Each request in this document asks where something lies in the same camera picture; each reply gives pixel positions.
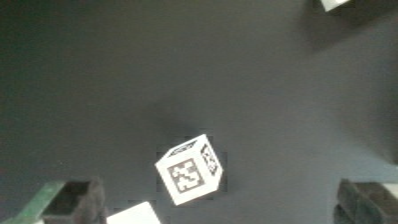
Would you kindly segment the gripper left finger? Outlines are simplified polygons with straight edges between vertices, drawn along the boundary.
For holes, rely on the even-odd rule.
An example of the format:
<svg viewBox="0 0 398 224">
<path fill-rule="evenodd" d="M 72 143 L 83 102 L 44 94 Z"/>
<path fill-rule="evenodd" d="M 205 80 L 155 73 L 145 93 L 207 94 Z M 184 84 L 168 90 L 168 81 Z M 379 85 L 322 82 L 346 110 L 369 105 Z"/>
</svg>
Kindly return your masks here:
<svg viewBox="0 0 398 224">
<path fill-rule="evenodd" d="M 47 182 L 19 213 L 0 224 L 108 224 L 100 180 Z"/>
</svg>

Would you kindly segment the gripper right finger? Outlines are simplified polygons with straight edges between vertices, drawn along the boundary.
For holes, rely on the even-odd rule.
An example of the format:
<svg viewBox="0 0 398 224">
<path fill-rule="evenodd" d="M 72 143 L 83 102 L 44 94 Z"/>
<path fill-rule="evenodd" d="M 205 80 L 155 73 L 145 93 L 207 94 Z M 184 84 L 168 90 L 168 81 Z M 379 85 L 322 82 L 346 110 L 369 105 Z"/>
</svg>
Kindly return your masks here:
<svg viewBox="0 0 398 224">
<path fill-rule="evenodd" d="M 398 183 L 340 180 L 333 224 L 398 224 Z"/>
</svg>

